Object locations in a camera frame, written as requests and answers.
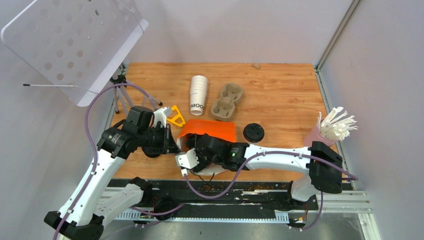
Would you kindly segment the orange paper bag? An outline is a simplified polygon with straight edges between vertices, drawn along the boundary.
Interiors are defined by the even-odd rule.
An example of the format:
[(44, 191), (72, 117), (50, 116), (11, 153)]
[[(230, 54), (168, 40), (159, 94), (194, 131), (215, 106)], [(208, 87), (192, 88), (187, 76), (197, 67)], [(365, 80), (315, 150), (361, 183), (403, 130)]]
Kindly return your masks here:
[[(237, 140), (236, 125), (234, 122), (190, 119), (176, 138), (176, 144), (180, 150), (185, 152), (191, 148), (187, 141), (193, 134), (197, 134), (197, 138), (199, 138), (200, 135), (207, 134), (211, 137), (231, 143), (235, 143)], [(200, 177), (218, 175), (229, 171), (213, 163), (206, 163), (203, 166), (198, 164), (196, 167), (197, 168), (193, 168), (189, 172)]]

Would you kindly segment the black coffee cup lid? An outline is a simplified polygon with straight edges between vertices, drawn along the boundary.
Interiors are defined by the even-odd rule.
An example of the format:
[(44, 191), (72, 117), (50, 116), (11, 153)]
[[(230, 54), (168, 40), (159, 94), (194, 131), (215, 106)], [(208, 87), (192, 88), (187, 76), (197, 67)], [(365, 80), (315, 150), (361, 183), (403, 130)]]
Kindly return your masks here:
[(265, 131), (258, 123), (249, 123), (243, 129), (243, 137), (250, 143), (258, 143), (265, 137)]

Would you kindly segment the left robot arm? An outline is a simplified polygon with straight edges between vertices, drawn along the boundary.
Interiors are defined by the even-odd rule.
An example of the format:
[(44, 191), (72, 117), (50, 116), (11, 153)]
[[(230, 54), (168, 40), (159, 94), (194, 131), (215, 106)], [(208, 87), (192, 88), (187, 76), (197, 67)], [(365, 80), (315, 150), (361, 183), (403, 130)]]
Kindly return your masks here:
[(57, 211), (49, 211), (44, 222), (70, 240), (98, 240), (105, 227), (126, 209), (153, 201), (150, 182), (135, 177), (120, 192), (99, 202), (115, 172), (129, 155), (142, 148), (147, 157), (179, 152), (167, 123), (170, 107), (155, 111), (134, 106), (127, 118), (105, 130), (99, 142), (92, 144), (94, 157), (67, 202)]

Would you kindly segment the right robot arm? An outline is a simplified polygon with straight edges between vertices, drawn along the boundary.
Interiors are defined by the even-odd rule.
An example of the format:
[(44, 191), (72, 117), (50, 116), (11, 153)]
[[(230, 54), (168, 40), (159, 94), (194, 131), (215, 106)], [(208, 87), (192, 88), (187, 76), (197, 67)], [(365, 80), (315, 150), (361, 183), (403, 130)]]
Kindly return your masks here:
[(289, 185), (286, 204), (298, 209), (319, 192), (342, 192), (343, 159), (325, 143), (312, 142), (300, 148), (263, 147), (246, 142), (230, 142), (207, 134), (189, 139), (191, 148), (175, 160), (183, 177), (189, 171), (199, 173), (213, 164), (235, 172), (274, 169), (302, 174)]

